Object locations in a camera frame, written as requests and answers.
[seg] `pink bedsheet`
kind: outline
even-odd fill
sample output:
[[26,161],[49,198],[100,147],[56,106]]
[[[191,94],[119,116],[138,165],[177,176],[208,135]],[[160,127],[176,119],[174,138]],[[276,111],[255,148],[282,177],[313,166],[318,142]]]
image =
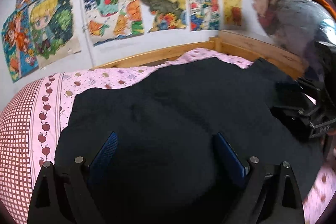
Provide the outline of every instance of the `pink bedsheet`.
[[[42,164],[47,160],[54,162],[58,138],[68,124],[76,94],[89,88],[126,88],[159,68],[211,57],[241,68],[252,64],[241,57],[199,48],[159,66],[57,73],[24,87],[0,114],[0,200],[17,223],[26,223]],[[335,193],[335,166],[335,157],[331,157],[305,199],[306,223],[318,220]]]

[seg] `black bracket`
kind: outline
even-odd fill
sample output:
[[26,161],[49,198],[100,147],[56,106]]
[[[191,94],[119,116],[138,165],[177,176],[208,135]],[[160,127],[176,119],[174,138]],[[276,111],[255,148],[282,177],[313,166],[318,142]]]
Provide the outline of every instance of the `black bracket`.
[[290,164],[263,165],[255,159],[248,160],[251,171],[246,189],[222,224],[304,224],[301,195]]
[[105,224],[83,178],[85,159],[77,157],[68,171],[57,174],[43,164],[31,197],[28,224]]

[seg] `white wall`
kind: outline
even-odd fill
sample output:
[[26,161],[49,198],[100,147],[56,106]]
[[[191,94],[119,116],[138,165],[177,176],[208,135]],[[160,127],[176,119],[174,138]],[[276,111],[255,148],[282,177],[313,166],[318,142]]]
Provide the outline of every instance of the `white wall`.
[[[240,29],[266,35],[260,27],[256,13],[252,8],[253,0],[243,0],[243,26]],[[219,0],[220,9],[223,10],[222,1]],[[0,24],[14,11],[15,0],[0,0]],[[48,76],[55,72],[74,71],[87,69],[93,66],[104,64],[112,60],[127,57],[136,53],[146,52],[158,48],[180,45],[185,43],[206,41],[209,37],[217,35],[217,31],[190,32],[187,29],[167,30],[154,33],[145,33],[142,36],[132,37],[119,41],[106,42],[93,47],[87,42],[85,34],[82,32],[83,19],[81,14],[80,0],[73,0],[73,13],[75,16],[75,29],[79,36],[82,52],[63,58],[43,69],[23,77],[13,84],[4,58],[3,49],[0,49],[0,110],[10,101],[16,92],[24,85],[41,77]],[[148,12],[148,7],[142,6],[144,26],[146,31],[150,29],[152,21]],[[221,22],[221,28],[227,26]]]

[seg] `red apple pattern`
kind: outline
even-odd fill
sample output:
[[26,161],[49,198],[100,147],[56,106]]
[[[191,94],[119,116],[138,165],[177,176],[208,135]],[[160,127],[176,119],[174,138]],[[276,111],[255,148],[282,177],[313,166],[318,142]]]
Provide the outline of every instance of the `red apple pattern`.
[[44,159],[41,157],[41,159],[39,160],[39,165],[40,167],[42,167],[43,163],[45,163]]
[[40,132],[40,135],[38,135],[37,138],[41,143],[41,152],[45,156],[45,158],[41,157],[41,159],[39,160],[40,167],[42,167],[43,163],[48,160],[48,155],[50,154],[50,148],[48,147],[48,144],[46,144],[47,134],[50,130],[50,125],[48,125],[48,122],[46,122],[46,120],[48,118],[48,111],[51,109],[51,106],[47,102],[49,101],[50,95],[53,93],[53,89],[51,88],[53,81],[55,81],[54,75],[50,75],[49,81],[44,84],[46,94],[41,98],[41,100],[43,101],[43,109],[45,110],[45,112],[41,111],[41,113],[39,113],[39,119],[41,120],[41,128],[44,132]]

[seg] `wooden bed frame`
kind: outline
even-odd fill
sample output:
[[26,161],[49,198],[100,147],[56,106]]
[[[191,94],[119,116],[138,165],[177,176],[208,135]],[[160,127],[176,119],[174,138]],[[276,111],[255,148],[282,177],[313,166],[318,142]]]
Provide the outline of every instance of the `wooden bed frame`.
[[184,53],[196,48],[207,48],[229,55],[240,56],[250,61],[255,61],[259,57],[262,57],[276,65],[293,79],[302,76],[307,67],[307,64],[300,57],[279,47],[248,37],[243,33],[219,31],[218,37],[211,37],[206,42],[161,48],[115,60],[96,68],[129,68],[144,65],[159,65],[167,60],[175,60]]

